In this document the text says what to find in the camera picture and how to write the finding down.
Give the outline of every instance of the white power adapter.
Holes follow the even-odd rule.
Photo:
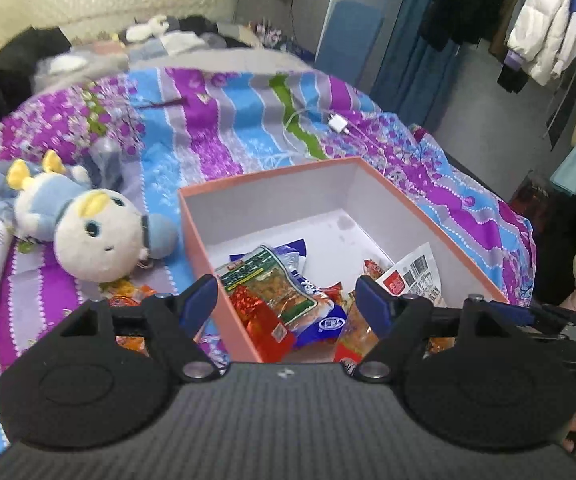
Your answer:
[[[338,134],[342,133],[347,125],[348,121],[339,114],[334,114],[328,121],[328,126]]]

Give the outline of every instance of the metal screw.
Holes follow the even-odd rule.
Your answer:
[[[205,379],[213,370],[212,365],[206,361],[192,361],[183,366],[183,373],[193,379]]]
[[[390,373],[390,367],[379,361],[367,361],[359,365],[359,373],[369,379],[383,379]]]

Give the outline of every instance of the bed sheet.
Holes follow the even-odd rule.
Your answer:
[[[177,104],[153,106],[165,102]],[[346,117],[356,135],[331,132],[325,125],[327,110]],[[386,177],[511,302],[530,302],[535,272],[530,223],[453,171],[429,134],[415,138],[395,114],[381,112],[365,94],[334,77],[167,67],[104,78],[21,106],[0,124],[0,159],[39,161],[52,148],[73,163],[99,136],[113,137],[124,149],[121,192],[141,211],[177,222],[181,186],[328,157],[360,155],[379,171],[387,161]],[[136,270],[130,279],[160,292],[184,290],[193,275],[182,242],[172,256]],[[16,242],[0,290],[1,367],[82,301],[100,294],[97,284],[63,271],[50,244]],[[225,362],[215,327],[209,325],[208,332],[205,349]],[[6,444],[0,427],[0,452]]]

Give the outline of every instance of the green stripe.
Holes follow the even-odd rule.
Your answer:
[[[291,115],[296,112],[294,105],[292,104],[292,93],[290,89],[286,85],[286,78],[288,76],[286,74],[277,74],[272,79],[270,79],[270,88],[273,89],[274,93],[277,94],[279,101],[282,102],[285,110],[283,111],[283,126],[286,127],[288,123],[288,119],[290,119]],[[304,131],[303,128],[299,125],[299,117],[295,117],[286,129],[303,143],[305,143],[308,152],[310,155],[324,160],[327,158],[325,156],[324,150],[321,148],[321,144],[319,144],[319,140],[317,136],[313,134],[309,134],[308,132]]]

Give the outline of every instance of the pink box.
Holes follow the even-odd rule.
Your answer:
[[[185,251],[194,275],[214,274],[229,254],[304,238],[304,275],[346,291],[363,260],[397,262],[429,242],[448,306],[468,294],[506,301],[477,265],[410,199],[359,157],[213,180],[179,190]],[[234,361],[260,362],[224,288],[212,316]]]

